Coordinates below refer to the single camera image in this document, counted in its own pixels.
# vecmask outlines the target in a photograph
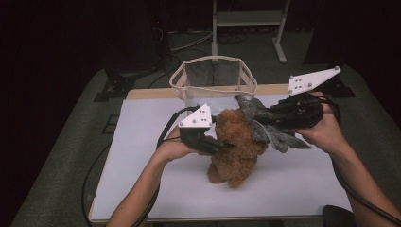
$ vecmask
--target laundry basket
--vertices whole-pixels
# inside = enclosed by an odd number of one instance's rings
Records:
[[[169,83],[185,106],[209,103],[213,115],[224,109],[238,108],[234,97],[252,98],[257,88],[248,66],[241,59],[225,56],[185,61]]]

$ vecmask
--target black cable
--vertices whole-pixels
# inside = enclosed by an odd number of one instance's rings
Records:
[[[317,96],[320,100],[321,103],[328,104],[330,109],[332,110],[334,116],[336,117],[339,125],[340,125],[340,107],[337,103],[333,102],[331,99],[329,99],[326,96]],[[377,213],[381,217],[391,221],[392,223],[401,226],[401,220],[392,216],[391,214],[387,213],[386,211],[380,209],[379,207],[375,206],[369,201],[366,201],[363,197],[361,197],[348,183],[342,178],[342,175],[340,173],[339,167],[337,166],[336,162],[334,162],[333,159],[331,159],[333,169],[334,169],[334,174],[336,175],[337,180],[339,181],[340,185],[344,190],[350,195],[352,198],[354,198],[356,201],[367,207],[368,209],[372,210],[373,212]]]
[[[220,36],[218,36],[218,43],[219,44],[223,44],[223,45],[234,45],[234,44],[239,44],[239,43],[242,43],[242,42],[245,42],[245,41],[247,41],[248,40],[248,35],[247,34],[243,34],[243,36],[245,37],[245,38],[241,38],[241,37],[239,37],[238,35],[225,35],[226,37],[227,36],[230,36],[230,38],[226,38],[227,39],[227,41],[226,42],[224,42],[224,41],[222,41],[220,38]]]
[[[401,220],[392,216],[391,214],[387,213],[386,211],[378,208],[377,206],[373,205],[372,203],[370,203],[369,201],[366,201],[365,199],[363,199],[363,197],[361,197],[356,191],[354,191],[354,189],[352,187],[350,187],[348,185],[348,183],[342,178],[342,175],[340,173],[339,167],[337,166],[336,162],[334,162],[334,160],[332,159],[332,164],[333,164],[333,169],[334,169],[334,173],[336,175],[337,180],[339,181],[340,185],[342,186],[342,188],[344,188],[344,190],[352,197],[354,198],[356,201],[358,201],[359,203],[361,203],[362,205],[366,206],[367,208],[369,208],[370,210],[374,211],[375,213],[377,213],[378,215],[380,215],[381,217],[391,221],[392,223],[401,226]]]
[[[191,36],[196,36],[196,37],[205,37],[205,34],[210,34],[211,30],[200,30],[200,31],[192,31],[192,30],[186,30],[186,31],[169,31],[168,34],[185,34],[185,35],[191,35]]]
[[[80,206],[81,206],[81,208],[82,208],[83,216],[85,217],[85,222],[86,222],[86,224],[87,224],[88,226],[90,226],[90,227],[92,227],[92,223],[91,223],[91,221],[89,220],[88,216],[86,215],[86,210],[85,210],[85,205],[84,205],[84,201],[85,201],[84,195],[85,195],[86,182],[88,181],[89,175],[91,174],[92,169],[94,168],[94,166],[95,166],[95,164],[97,163],[98,159],[99,159],[100,156],[110,147],[111,144],[112,144],[112,142],[110,142],[110,143],[106,146],[106,148],[104,148],[104,149],[97,155],[97,157],[95,158],[95,160],[92,162],[91,167],[89,168],[88,173],[87,173],[86,176],[85,176],[85,180],[83,181],[82,189],[81,189],[81,192],[80,192]]]
[[[156,148],[160,147],[162,145],[162,143],[165,141],[166,135],[168,133],[168,131],[171,129],[171,126],[174,124],[174,122],[177,120],[177,118],[180,116],[180,114],[182,114],[185,111],[195,111],[197,110],[199,107],[186,107],[181,109],[180,111],[174,113],[170,120],[167,122],[165,128],[163,129],[162,133],[160,134],[160,137],[157,141],[157,146]],[[160,184],[157,186],[156,191],[154,192],[148,207],[145,209],[145,211],[142,213],[142,215],[138,218],[138,220],[135,221],[135,223],[133,223],[132,226],[139,226],[142,221],[145,220],[145,218],[148,216],[148,213],[150,212],[151,208],[153,208],[154,203],[156,202],[157,196],[159,195],[159,190],[160,190]]]
[[[195,42],[192,42],[191,44],[187,44],[187,45],[184,45],[184,46],[181,46],[181,47],[171,48],[170,51],[171,52],[176,52],[176,51],[184,50],[186,48],[189,48],[189,47],[192,47],[192,46],[195,46],[195,45],[198,45],[198,44],[202,44],[205,41],[210,40],[210,38],[212,36],[213,36],[213,33],[210,32],[207,36],[204,36],[203,38],[198,39]]]
[[[195,49],[195,48],[181,49],[181,50],[174,51],[174,53],[181,53],[181,52],[184,52],[184,51],[197,51],[197,52],[201,52],[204,56],[209,56],[208,53],[206,53],[206,52],[204,52],[202,50],[199,50],[199,49]]]
[[[171,57],[173,57],[174,59],[178,60],[178,65],[177,65],[176,67],[174,67],[174,69],[170,70],[169,72],[162,74],[162,75],[161,75],[160,77],[158,77],[157,79],[154,79],[153,82],[148,86],[148,89],[149,89],[157,80],[159,80],[159,79],[161,79],[161,78],[163,78],[163,77],[169,75],[170,73],[176,71],[176,70],[180,67],[180,65],[181,65],[181,60],[180,60],[178,57],[174,56],[174,55],[171,56]]]
[[[218,35],[218,43],[219,44],[227,44],[231,41],[231,39],[233,38],[233,36],[229,35],[229,34],[219,34]]]
[[[122,69],[122,70],[118,70],[118,74],[121,75],[121,77],[124,78],[124,79],[138,79],[138,78],[142,78],[142,77],[145,77],[145,76],[149,76],[149,75],[155,74],[157,71],[159,71],[160,68],[161,68],[160,66],[157,66],[157,67],[149,69],[149,70],[147,70],[145,72],[133,74],[132,76],[123,76],[124,73],[129,74],[130,73],[130,69],[127,69],[127,71]]]
[[[171,142],[174,142],[174,141],[172,141],[172,140],[180,139],[180,138],[181,138],[181,136],[177,136],[177,137],[173,137],[173,138],[167,138],[167,139],[165,139],[164,141],[171,141]]]

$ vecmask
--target human hand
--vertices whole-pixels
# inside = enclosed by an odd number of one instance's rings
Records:
[[[177,126],[171,131],[160,147],[156,149],[156,153],[168,162],[183,158],[187,154],[194,152],[196,151],[181,141],[180,129]]]
[[[323,96],[323,93],[312,93],[314,96]],[[292,131],[301,134],[304,139],[322,149],[330,155],[337,155],[343,151],[348,142],[342,135],[339,123],[327,104],[323,105],[323,119],[312,128],[294,129]]]

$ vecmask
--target black chair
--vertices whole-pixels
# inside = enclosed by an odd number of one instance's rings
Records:
[[[357,224],[352,212],[326,205],[323,208],[323,227],[357,227]]]

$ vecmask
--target gray carpet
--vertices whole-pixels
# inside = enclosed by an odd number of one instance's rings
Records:
[[[237,44],[220,44],[219,55],[241,58],[259,83],[286,83],[289,75],[323,70],[326,65],[303,65],[311,32],[286,32],[282,46],[288,58],[281,64],[271,44],[273,34],[248,35]],[[173,34],[172,45],[187,44],[199,36]],[[210,54],[210,43],[174,54],[181,61]],[[165,70],[138,79],[134,89],[147,88],[164,71],[174,69],[173,59]],[[401,131],[390,119],[367,88],[363,78],[348,66],[342,68],[340,78],[357,95],[353,98],[336,98],[342,112],[342,128],[357,150],[362,161],[390,197],[401,209]],[[82,93],[73,112],[65,123],[58,141],[21,207],[12,226],[87,226],[81,210],[81,190],[92,163],[112,141],[113,136],[104,128],[113,114],[119,114],[123,98],[108,102],[94,102],[95,96],[106,83],[107,76],[100,70],[93,76]],[[158,79],[152,87],[169,87],[168,76]],[[84,208],[89,211],[97,183],[107,157],[103,152],[89,174],[84,188]],[[285,226],[323,226],[321,218],[297,218],[284,221]],[[269,226],[266,221],[170,223],[167,226]]]

